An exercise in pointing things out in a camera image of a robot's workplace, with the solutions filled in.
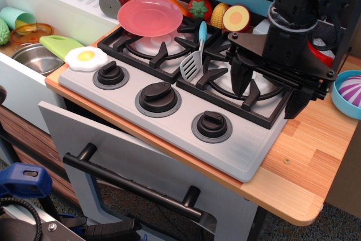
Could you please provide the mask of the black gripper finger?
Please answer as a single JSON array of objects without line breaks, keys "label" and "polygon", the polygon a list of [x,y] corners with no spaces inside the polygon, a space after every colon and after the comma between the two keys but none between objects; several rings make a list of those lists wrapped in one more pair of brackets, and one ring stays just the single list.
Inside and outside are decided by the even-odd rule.
[{"label": "black gripper finger", "polygon": [[308,105],[314,95],[314,89],[303,86],[301,89],[294,89],[285,107],[285,119],[294,119]]},{"label": "black gripper finger", "polygon": [[242,96],[249,85],[253,62],[242,52],[238,52],[231,60],[231,85],[237,96]]}]

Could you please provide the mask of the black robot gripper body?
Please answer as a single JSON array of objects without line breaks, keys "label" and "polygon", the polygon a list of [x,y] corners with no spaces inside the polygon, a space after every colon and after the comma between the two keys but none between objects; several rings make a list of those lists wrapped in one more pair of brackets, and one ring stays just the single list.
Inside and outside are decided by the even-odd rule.
[{"label": "black robot gripper body", "polygon": [[314,95],[311,100],[324,99],[330,85],[337,79],[335,71],[316,58],[308,45],[302,46],[301,55],[289,66],[262,56],[259,51],[262,51],[265,45],[265,35],[232,32],[228,35],[228,40],[230,63],[238,52],[242,52],[253,62],[253,72],[265,75],[292,91],[303,86],[313,88]]}]

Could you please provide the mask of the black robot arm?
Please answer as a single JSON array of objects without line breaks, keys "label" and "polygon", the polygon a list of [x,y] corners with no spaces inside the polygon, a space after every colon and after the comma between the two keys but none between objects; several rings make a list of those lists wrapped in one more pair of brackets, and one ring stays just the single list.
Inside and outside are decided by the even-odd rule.
[{"label": "black robot arm", "polygon": [[254,72],[289,89],[287,119],[295,118],[310,101],[324,99],[337,78],[338,65],[326,65],[314,55],[314,50],[330,50],[340,39],[316,46],[314,30],[318,22],[330,19],[339,36],[337,13],[348,5],[349,0],[274,0],[268,9],[270,27],[266,34],[230,33],[232,91],[242,96],[249,90],[242,108],[250,111],[260,96],[252,80]]}]

